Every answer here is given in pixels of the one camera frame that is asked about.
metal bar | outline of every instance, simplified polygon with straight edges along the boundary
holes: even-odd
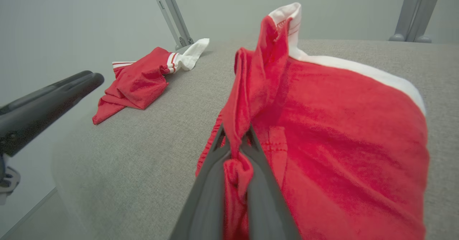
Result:
[[[406,41],[417,3],[418,0],[403,0],[395,34],[390,37],[389,41]]]
[[[174,26],[172,25],[172,22],[169,19],[169,15],[167,15],[166,7],[165,7],[166,3],[162,3],[161,0],[156,0],[156,2],[158,3],[159,9],[161,10],[161,13],[164,16],[164,19],[166,20],[167,26],[169,27],[169,30],[172,33],[172,36],[175,40],[175,44],[177,44],[177,46],[175,47],[175,49],[177,50],[182,47],[182,43],[180,42],[179,36],[177,36],[177,33],[175,32]]]
[[[183,22],[183,18],[180,15],[180,11],[179,11],[179,7],[177,6],[177,3],[175,2],[175,0],[166,0],[166,4],[169,8],[172,19],[175,22],[175,26],[177,27],[177,30],[179,31],[179,35],[181,37],[179,38],[180,44],[182,45],[182,47],[192,44],[193,39],[191,39],[191,37],[188,34],[185,23]]]
[[[426,36],[427,25],[429,24],[437,0],[421,0],[415,19],[408,33],[406,41],[431,43],[432,40]]]
[[[185,31],[186,34],[186,39],[188,40],[189,44],[193,44],[194,41],[190,36],[190,33],[188,32],[188,29],[186,28],[185,21],[183,20],[182,14],[180,13],[179,6],[177,5],[177,2],[175,0],[172,0],[172,4],[174,5],[175,10],[177,11],[177,16],[180,20],[180,24],[183,27],[183,30]]]

gray fabric surface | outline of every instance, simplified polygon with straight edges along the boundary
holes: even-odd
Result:
[[[125,108],[95,126],[88,111],[56,147],[53,174],[67,209],[94,239],[167,239],[192,187],[234,79],[233,43],[209,46],[194,70],[167,76],[146,110]],[[427,108],[426,239],[459,239],[459,46],[373,41],[300,41],[308,54],[368,64],[410,80]]]

